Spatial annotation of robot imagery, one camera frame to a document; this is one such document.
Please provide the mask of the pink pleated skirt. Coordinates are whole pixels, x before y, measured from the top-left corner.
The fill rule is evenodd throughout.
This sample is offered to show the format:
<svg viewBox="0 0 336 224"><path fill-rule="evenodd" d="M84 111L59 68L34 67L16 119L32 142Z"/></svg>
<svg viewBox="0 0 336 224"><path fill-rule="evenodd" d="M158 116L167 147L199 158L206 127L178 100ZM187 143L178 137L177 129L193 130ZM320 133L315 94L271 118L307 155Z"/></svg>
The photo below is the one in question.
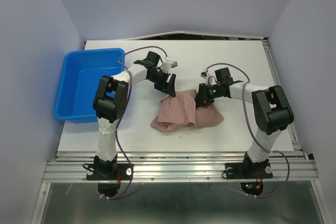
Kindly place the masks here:
<svg viewBox="0 0 336 224"><path fill-rule="evenodd" d="M185 90L177 92L175 97L164 98L151 127L168 133L185 127L200 129L221 124L224 117L215 105L197 107L196 95L196 90Z"/></svg>

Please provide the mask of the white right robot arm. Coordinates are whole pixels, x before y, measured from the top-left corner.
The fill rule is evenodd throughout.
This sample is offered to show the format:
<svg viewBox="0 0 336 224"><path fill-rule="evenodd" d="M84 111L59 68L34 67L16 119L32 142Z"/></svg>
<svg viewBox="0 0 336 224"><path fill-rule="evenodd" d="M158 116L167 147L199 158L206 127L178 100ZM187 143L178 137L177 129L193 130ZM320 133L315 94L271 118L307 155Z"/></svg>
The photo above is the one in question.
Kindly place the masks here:
<svg viewBox="0 0 336 224"><path fill-rule="evenodd" d="M195 99L197 107L212 105L217 98L239 99L253 106L257 132L252 133L253 143L240 163L226 163L224 179L272 178L269 155L280 133L293 122L294 114L283 88L279 85L261 87L249 81L235 81L229 68L221 68L212 76L208 70L201 72L204 83L199 84Z"/></svg>

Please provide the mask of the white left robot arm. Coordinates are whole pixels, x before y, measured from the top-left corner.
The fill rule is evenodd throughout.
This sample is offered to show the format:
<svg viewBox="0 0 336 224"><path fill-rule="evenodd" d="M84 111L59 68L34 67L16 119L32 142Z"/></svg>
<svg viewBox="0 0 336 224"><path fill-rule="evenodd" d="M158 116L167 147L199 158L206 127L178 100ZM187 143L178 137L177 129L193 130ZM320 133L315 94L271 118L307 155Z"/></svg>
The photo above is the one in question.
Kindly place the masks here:
<svg viewBox="0 0 336 224"><path fill-rule="evenodd" d="M159 54L149 51L144 59L135 60L123 72L101 77L92 105L98 119L98 150L93 165L84 166L88 175L111 179L117 174L116 132L128 106L132 87L148 80L156 90L175 97L176 75L170 73L175 67L176 61L164 61Z"/></svg>

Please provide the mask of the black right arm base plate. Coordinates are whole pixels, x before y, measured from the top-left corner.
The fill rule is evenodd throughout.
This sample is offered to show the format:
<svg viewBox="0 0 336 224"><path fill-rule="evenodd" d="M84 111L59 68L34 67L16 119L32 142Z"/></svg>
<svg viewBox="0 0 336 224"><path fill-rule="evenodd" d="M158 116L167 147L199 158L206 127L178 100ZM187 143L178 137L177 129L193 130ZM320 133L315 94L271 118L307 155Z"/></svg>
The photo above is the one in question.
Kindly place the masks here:
<svg viewBox="0 0 336 224"><path fill-rule="evenodd" d="M253 181L257 179L271 179L273 173L269 163L265 164L244 164L226 163L225 169L222 171L224 179Z"/></svg>

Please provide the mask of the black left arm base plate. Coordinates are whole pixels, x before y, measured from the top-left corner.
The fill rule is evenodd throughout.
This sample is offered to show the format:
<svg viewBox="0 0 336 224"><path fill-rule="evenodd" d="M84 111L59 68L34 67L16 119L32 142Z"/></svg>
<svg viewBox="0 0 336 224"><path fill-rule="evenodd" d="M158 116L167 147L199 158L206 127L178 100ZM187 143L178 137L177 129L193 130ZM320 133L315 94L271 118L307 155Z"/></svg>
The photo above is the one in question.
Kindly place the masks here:
<svg viewBox="0 0 336 224"><path fill-rule="evenodd" d="M133 179L132 166L129 163L119 163L117 171L113 175L102 175L95 171L94 164L84 163L86 170L86 180L88 181L131 181Z"/></svg>

